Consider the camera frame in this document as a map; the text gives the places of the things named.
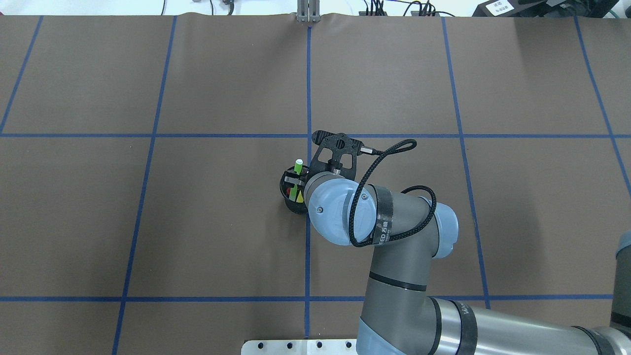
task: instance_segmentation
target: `metal clamp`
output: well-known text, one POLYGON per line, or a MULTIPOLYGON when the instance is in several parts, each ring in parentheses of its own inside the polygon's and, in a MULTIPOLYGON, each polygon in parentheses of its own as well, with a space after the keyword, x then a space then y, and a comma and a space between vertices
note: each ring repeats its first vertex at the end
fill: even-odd
POLYGON ((320 22, 320 0, 298 0, 298 22, 320 22))

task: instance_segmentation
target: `metal mounting plate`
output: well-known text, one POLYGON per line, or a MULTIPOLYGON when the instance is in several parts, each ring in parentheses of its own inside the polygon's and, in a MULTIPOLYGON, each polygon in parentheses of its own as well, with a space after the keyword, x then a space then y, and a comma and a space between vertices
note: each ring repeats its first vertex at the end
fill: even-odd
POLYGON ((357 351, 355 339, 250 340, 243 344, 241 355, 357 355, 357 351))

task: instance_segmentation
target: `green marker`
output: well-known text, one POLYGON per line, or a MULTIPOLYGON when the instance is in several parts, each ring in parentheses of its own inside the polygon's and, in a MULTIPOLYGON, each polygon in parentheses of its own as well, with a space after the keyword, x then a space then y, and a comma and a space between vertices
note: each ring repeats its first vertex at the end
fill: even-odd
POLYGON ((298 186, 293 186, 290 190, 289 190, 289 199, 291 201, 295 201, 296 197, 298 195, 298 186))
POLYGON ((296 174, 300 175, 300 173, 302 172, 302 159, 296 159, 296 164, 293 166, 293 171, 295 171, 296 174))

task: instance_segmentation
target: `light blue joint cap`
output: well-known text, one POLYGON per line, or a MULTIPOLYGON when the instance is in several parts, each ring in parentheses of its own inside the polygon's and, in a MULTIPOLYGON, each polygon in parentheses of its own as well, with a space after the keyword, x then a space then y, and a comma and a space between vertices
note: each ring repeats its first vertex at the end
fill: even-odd
POLYGON ((356 344, 357 354, 360 355, 405 355, 366 325, 361 318, 356 344))
MULTIPOLYGON (((431 206, 432 201, 422 197, 431 206)), ((434 212, 436 224, 438 224, 438 251, 433 259, 442 259, 451 254, 454 244, 458 241, 458 217, 451 207, 438 202, 434 212)))
POLYGON ((631 230, 626 231, 624 234, 622 234, 622 237, 620 237, 620 244, 618 244, 616 257, 618 257, 619 252, 621 252, 622 249, 626 248, 627 246, 631 246, 631 230))
MULTIPOLYGON (((348 219, 350 205, 358 183, 349 179, 333 179, 318 186, 309 198, 309 218, 314 228, 328 241, 337 245, 350 245, 348 219)), ((366 189, 355 210, 355 239, 366 240, 377 222, 377 205, 366 189)))

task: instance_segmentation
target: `black plastic bracket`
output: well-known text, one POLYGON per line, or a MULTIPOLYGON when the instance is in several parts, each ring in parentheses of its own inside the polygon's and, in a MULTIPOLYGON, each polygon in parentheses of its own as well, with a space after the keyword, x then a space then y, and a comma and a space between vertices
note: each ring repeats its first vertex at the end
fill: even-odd
POLYGON ((357 155, 361 155, 360 150, 363 143, 359 140, 352 139, 344 133, 334 134, 327 131, 315 131, 311 136, 311 140, 318 145, 315 155, 311 159, 309 166, 308 179, 322 171, 330 171, 351 180, 355 180, 357 175, 357 155), (333 152, 328 162, 322 162, 318 158, 322 151, 328 148, 333 152), (349 154, 352 157, 352 166, 344 167, 342 165, 342 156, 349 154))

